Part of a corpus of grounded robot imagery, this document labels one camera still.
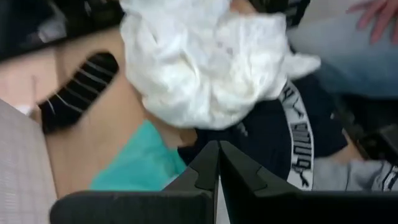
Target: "teal shirt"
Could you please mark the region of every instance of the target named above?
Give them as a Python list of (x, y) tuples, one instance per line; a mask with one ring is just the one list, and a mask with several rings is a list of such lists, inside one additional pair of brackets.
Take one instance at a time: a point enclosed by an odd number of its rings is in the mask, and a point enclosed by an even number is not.
[(176, 149), (168, 149), (156, 128), (144, 121), (112, 163), (92, 181), (91, 190), (162, 190), (186, 168)]

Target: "skin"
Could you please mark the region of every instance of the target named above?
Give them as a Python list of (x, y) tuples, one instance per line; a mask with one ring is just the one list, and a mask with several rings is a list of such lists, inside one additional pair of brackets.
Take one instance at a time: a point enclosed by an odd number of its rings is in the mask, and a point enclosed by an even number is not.
[(231, 11), (241, 14), (254, 14), (256, 10), (247, 0), (233, 0), (230, 5)]
[[(366, 28), (369, 23), (376, 19), (371, 34), (371, 43), (380, 40), (385, 29), (398, 15), (398, 0), (372, 0), (355, 4), (348, 9), (348, 12), (364, 10), (362, 18), (358, 21), (358, 29)], [(392, 42), (398, 44), (398, 23), (395, 24), (392, 34)]]

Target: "light blue jeans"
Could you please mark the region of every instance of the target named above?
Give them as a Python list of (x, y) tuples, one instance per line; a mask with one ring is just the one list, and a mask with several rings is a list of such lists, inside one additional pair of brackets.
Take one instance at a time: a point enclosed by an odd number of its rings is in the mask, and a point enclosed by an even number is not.
[(321, 57), (315, 75), (330, 93), (398, 98), (398, 45), (391, 43), (394, 23), (371, 45), (373, 24), (356, 28), (361, 15), (344, 14), (289, 30), (290, 43), (297, 52)]

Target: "striped sock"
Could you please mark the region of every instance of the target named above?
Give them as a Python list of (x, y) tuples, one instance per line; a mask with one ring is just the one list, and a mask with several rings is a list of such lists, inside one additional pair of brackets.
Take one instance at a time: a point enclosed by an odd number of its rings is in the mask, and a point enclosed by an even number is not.
[(98, 53), (88, 58), (67, 84), (39, 104), (43, 132), (47, 134), (75, 124), (118, 70), (118, 63), (110, 53)]

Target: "clothing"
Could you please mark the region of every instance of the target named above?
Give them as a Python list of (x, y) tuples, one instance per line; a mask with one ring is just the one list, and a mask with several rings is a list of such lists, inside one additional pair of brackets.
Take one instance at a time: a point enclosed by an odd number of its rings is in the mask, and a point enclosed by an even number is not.
[(331, 159), (316, 159), (315, 170), (313, 190), (398, 190), (398, 167), (386, 161), (352, 161), (341, 165)]
[(364, 30), (357, 30), (362, 14), (314, 22), (291, 29), (287, 35), (296, 51), (321, 57), (321, 69), (315, 75), (327, 91), (396, 98), (398, 48), (391, 43), (395, 21), (379, 42), (370, 44), (374, 21)]
[(287, 79), (319, 68), (317, 56), (291, 53), (285, 16), (239, 15), (230, 3), (121, 1), (126, 77), (167, 124), (227, 128), (278, 97)]
[(168, 149), (149, 121), (132, 135), (112, 163), (91, 183), (91, 190), (162, 190), (186, 166), (177, 150)]
[(119, 65), (110, 53), (98, 53), (88, 58), (66, 85), (39, 104), (43, 132), (51, 133), (75, 124), (118, 70)]
[(305, 77), (285, 86), (278, 100), (258, 103), (228, 129), (197, 129), (195, 145), (178, 152), (189, 164), (209, 141), (229, 141), (280, 178), (311, 190), (314, 158), (330, 156), (347, 145), (341, 124), (330, 118), (333, 110), (315, 77)]

